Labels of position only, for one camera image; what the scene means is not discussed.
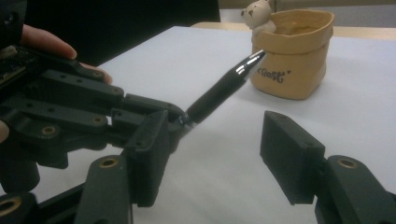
human hand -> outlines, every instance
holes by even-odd
[[[29,25],[23,25],[21,45],[27,46],[32,49],[43,50],[67,59],[76,59],[77,57],[77,52],[69,44],[62,41],[62,39],[60,39],[56,35],[53,35],[50,32],[37,29]],[[103,72],[105,74],[105,82],[111,83],[111,76],[105,71],[87,65],[85,63],[82,63],[81,65],[90,69],[96,69]],[[4,142],[8,138],[8,135],[8,126],[2,120],[0,120],[0,143]]]

tan paper bag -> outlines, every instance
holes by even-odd
[[[326,57],[334,15],[318,10],[273,13],[276,31],[252,37],[252,51],[267,57],[250,79],[255,88],[294,100],[306,99],[326,73]]]

teddy bear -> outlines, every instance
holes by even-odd
[[[245,24],[257,35],[261,31],[273,33],[275,24],[270,20],[272,9],[268,0],[259,0],[242,10],[241,16]]]

black pen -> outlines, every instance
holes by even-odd
[[[264,58],[265,52],[260,50],[233,67],[187,109],[185,115],[179,118],[180,124],[194,127],[203,121],[257,72]]]

white table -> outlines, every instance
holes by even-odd
[[[101,66],[126,92],[187,109],[250,53],[250,33],[172,28]],[[290,206],[259,155],[265,110],[285,114],[326,146],[326,157],[365,163],[396,192],[396,41],[334,37],[328,71],[304,101],[276,98],[247,83],[185,136],[171,156],[151,208],[134,223],[317,223],[314,205]],[[65,171],[40,168],[39,201],[85,180],[95,158],[80,150]]]

